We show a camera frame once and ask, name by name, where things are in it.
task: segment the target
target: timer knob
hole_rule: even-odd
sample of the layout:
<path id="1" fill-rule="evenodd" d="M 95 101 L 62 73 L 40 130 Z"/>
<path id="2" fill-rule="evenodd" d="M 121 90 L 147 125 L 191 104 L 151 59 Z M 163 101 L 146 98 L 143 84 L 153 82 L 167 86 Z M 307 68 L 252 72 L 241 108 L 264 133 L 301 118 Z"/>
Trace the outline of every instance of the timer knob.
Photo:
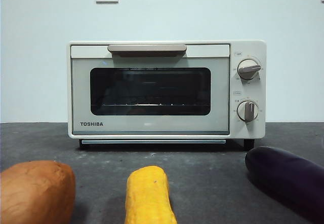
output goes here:
<path id="1" fill-rule="evenodd" d="M 261 66 L 252 59 L 243 60 L 237 67 L 238 75 L 244 80 L 251 80 L 261 69 Z"/>
<path id="2" fill-rule="evenodd" d="M 258 115 L 258 106 L 251 101 L 244 101 L 237 107 L 237 115 L 245 122 L 250 122 Z"/>

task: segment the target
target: purple eggplant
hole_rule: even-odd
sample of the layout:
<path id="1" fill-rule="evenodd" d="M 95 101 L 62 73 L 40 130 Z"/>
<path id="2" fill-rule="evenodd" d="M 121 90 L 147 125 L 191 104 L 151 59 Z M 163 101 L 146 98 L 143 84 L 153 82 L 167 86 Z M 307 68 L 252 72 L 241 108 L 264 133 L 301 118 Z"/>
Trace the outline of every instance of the purple eggplant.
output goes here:
<path id="1" fill-rule="evenodd" d="M 272 147 L 250 150 L 245 164 L 269 189 L 324 218 L 324 167 Z"/>

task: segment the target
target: gray countertop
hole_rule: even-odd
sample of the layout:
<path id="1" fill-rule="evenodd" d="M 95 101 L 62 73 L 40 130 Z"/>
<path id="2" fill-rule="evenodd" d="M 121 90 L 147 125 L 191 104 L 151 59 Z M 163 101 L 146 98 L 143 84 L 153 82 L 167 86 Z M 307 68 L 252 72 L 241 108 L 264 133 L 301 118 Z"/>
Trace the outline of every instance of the gray countertop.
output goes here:
<path id="1" fill-rule="evenodd" d="M 324 123 L 267 123 L 255 147 L 282 148 L 324 166 Z M 126 180 L 159 165 L 169 178 L 179 224 L 317 223 L 293 203 L 251 180 L 242 140 L 226 145 L 107 145 L 80 151 L 65 123 L 1 124 L 1 171 L 31 160 L 69 164 L 76 175 L 71 224 L 121 224 Z"/>

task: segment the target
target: oven handle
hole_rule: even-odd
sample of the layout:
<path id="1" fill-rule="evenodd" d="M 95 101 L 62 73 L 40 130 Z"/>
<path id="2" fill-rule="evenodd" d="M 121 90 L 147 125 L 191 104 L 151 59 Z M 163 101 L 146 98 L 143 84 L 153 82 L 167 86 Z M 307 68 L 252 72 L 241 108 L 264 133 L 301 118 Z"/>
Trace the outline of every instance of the oven handle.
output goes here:
<path id="1" fill-rule="evenodd" d="M 176 57 L 187 50 L 181 44 L 108 45 L 108 51 L 120 57 Z"/>

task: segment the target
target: oven window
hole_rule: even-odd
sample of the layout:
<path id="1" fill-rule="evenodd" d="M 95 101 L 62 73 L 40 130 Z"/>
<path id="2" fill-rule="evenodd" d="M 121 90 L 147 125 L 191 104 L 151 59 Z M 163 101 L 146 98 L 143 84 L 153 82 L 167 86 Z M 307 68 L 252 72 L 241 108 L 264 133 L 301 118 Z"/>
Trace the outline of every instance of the oven window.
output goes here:
<path id="1" fill-rule="evenodd" d="M 211 110 L 207 68 L 94 68 L 90 90 L 94 115 L 207 115 Z"/>

